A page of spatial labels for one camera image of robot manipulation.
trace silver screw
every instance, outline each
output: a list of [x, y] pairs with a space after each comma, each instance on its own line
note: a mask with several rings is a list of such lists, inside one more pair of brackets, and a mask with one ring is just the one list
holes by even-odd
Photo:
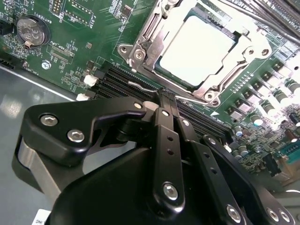
[[208, 140], [209, 140], [210, 143], [216, 144], [216, 141], [214, 139], [212, 139], [211, 137]]
[[138, 108], [138, 109], [142, 108], [142, 106], [140, 104], [138, 104], [138, 103], [135, 103], [135, 107]]
[[42, 68], [43, 69], [50, 69], [51, 68], [51, 63], [49, 61], [42, 62]]
[[80, 143], [84, 140], [84, 134], [80, 130], [70, 130], [67, 133], [67, 137], [70, 141]]
[[163, 110], [162, 113], [163, 113], [163, 115], [165, 115], [165, 116], [169, 116], [169, 113], [168, 113], [167, 111], [165, 111], [165, 110]]
[[58, 120], [55, 116], [52, 115], [44, 115], [41, 117], [41, 123], [48, 127], [53, 127], [58, 123]]
[[144, 59], [144, 53], [142, 52], [142, 50], [140, 50], [140, 49], [136, 50], [135, 59], [136, 60], [143, 60]]
[[238, 224], [241, 222], [240, 214], [233, 206], [227, 205], [226, 210], [231, 219]]
[[282, 210], [279, 210], [279, 213], [280, 213], [280, 215], [282, 216], [282, 218], [286, 221], [286, 222], [290, 222], [291, 220], [290, 220], [290, 218], [288, 217], [288, 215], [285, 213], [285, 212], [283, 212]]
[[172, 201], [178, 198], [178, 192], [172, 184], [164, 185], [164, 194]]
[[279, 218], [278, 218], [277, 214], [276, 214], [272, 209], [267, 208], [267, 212], [268, 212], [269, 216], [270, 216], [274, 221], [276, 221], [276, 222], [279, 221]]
[[187, 127], [189, 126], [189, 122], [187, 120], [183, 120], [182, 121], [184, 123], [184, 125], [186, 125]]

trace black metal bracket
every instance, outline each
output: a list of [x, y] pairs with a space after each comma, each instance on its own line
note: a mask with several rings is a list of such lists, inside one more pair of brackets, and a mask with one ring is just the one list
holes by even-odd
[[[122, 218], [130, 224], [294, 224], [215, 137], [198, 139], [172, 93], [159, 90], [153, 101], [155, 110], [125, 97], [38, 105], [25, 112], [13, 167], [55, 202], [48, 224], [88, 225], [100, 214], [110, 224]], [[82, 173], [93, 146], [127, 141], [138, 148]], [[190, 159], [188, 166], [182, 155]]]

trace mounting hole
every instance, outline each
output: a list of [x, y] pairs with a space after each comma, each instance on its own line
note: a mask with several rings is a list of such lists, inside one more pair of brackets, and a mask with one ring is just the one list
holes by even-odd
[[218, 102], [218, 101], [213, 101], [211, 104], [212, 104], [213, 106], [217, 106], [217, 105], [219, 105], [219, 102]]
[[268, 49], [264, 49], [264, 50], [262, 51], [262, 55], [263, 55], [263, 56], [266, 56], [267, 54], [269, 54], [269, 50], [268, 50]]
[[125, 47], [121, 47], [121, 52], [125, 54], [127, 53], [127, 49]]
[[210, 168], [210, 170], [212, 171], [213, 174], [217, 174], [217, 171], [214, 168]]
[[174, 152], [171, 149], [167, 149], [167, 152], [170, 156], [174, 155]]
[[203, 154], [205, 155], [206, 158], [210, 158], [209, 154], [207, 154], [206, 152]]

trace capacitor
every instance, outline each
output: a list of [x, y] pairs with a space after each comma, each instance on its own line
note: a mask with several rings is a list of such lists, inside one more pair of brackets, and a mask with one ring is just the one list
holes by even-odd
[[259, 115], [252, 115], [250, 116], [250, 119], [255, 126], [261, 126], [263, 124], [263, 120], [260, 118]]
[[240, 153], [239, 153], [238, 150], [233, 151], [233, 152], [232, 152], [232, 155], [233, 155], [237, 160], [239, 160], [239, 159], [242, 158], [242, 156], [240, 155]]
[[299, 117], [297, 116], [296, 113], [294, 113], [294, 112], [291, 113], [289, 115], [289, 118], [292, 121], [292, 123], [295, 124], [296, 127], [300, 127], [300, 119], [299, 119]]
[[300, 84], [292, 82], [287, 87], [294, 95], [300, 96]]
[[265, 170], [265, 169], [266, 169], [266, 165], [265, 165], [264, 162], [260, 162], [260, 163], [258, 164], [258, 166], [259, 166], [259, 168], [260, 168], [261, 170]]
[[247, 147], [245, 145], [242, 145], [239, 147], [239, 154], [241, 156], [245, 156], [249, 153], [249, 151], [247, 150]]
[[292, 143], [298, 140], [297, 136], [290, 129], [285, 130], [285, 135]]
[[259, 165], [254, 166], [254, 172], [259, 173], [261, 169], [259, 168]]
[[288, 106], [291, 104], [291, 101], [288, 96], [285, 95], [285, 93], [280, 92], [278, 93], [275, 98], [282, 106]]
[[266, 104], [262, 108], [264, 109], [264, 111], [267, 113], [268, 116], [276, 115], [276, 109], [271, 104]]
[[261, 146], [256, 146], [255, 149], [254, 149], [254, 151], [255, 151], [256, 153], [262, 152]]
[[235, 126], [234, 127], [234, 133], [237, 137], [241, 137], [243, 135], [242, 129], [240, 126]]

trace white sticker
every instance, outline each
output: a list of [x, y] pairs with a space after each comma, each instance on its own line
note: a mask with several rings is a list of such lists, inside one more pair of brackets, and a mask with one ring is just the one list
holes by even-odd
[[51, 211], [48, 210], [38, 210], [36, 217], [34, 218], [32, 225], [44, 225]]

